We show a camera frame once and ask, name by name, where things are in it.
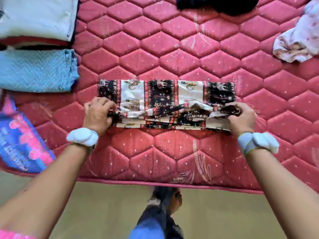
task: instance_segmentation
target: pink quilted mattress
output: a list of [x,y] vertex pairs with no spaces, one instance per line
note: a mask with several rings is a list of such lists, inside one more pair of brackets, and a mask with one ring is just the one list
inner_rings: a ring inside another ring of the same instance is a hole
[[[100,78],[242,77],[238,99],[260,111],[257,131],[275,135],[277,159],[319,192],[319,60],[288,64],[271,54],[274,38],[295,26],[309,0],[260,0],[238,17],[207,8],[180,12],[176,0],[81,1],[73,46],[81,79],[74,93],[15,93],[56,155],[67,133],[81,127],[83,104],[97,95]],[[80,180],[261,193],[236,140],[208,131],[111,128]]]

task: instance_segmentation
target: wooden floor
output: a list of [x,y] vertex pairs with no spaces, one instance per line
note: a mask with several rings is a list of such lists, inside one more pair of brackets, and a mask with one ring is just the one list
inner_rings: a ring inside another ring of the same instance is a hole
[[[0,205],[29,178],[0,172]],[[138,185],[78,182],[50,239],[125,239],[152,192]],[[262,195],[183,189],[174,220],[189,238],[286,238]]]

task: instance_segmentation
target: forearm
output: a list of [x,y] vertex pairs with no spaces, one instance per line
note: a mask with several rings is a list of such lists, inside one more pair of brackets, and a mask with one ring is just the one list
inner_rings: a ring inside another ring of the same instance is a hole
[[246,159],[286,236],[318,238],[319,195],[266,149],[252,150]]
[[88,148],[72,144],[0,208],[0,228],[48,238],[72,193]]

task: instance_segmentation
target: folded blue towel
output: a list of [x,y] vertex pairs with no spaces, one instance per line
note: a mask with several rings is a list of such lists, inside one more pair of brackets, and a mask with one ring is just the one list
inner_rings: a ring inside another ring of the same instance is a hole
[[66,92],[79,78],[74,50],[0,52],[0,88],[24,92]]

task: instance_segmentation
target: folded cloth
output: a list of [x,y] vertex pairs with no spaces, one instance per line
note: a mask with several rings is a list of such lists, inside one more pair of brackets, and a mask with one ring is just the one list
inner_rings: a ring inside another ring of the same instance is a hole
[[24,92],[70,91],[79,78],[74,50],[0,52],[0,88]]
[[229,130],[234,84],[185,80],[100,80],[100,96],[113,100],[116,127]]
[[252,11],[259,0],[176,0],[178,9],[211,6],[217,12],[237,16]]
[[27,36],[70,41],[77,7],[78,0],[0,0],[0,39]]
[[296,27],[274,42],[273,54],[289,63],[295,60],[302,63],[319,54],[319,0],[311,0],[304,10]]
[[55,159],[28,118],[17,111],[8,96],[0,112],[0,157],[8,167],[30,173],[43,171]]

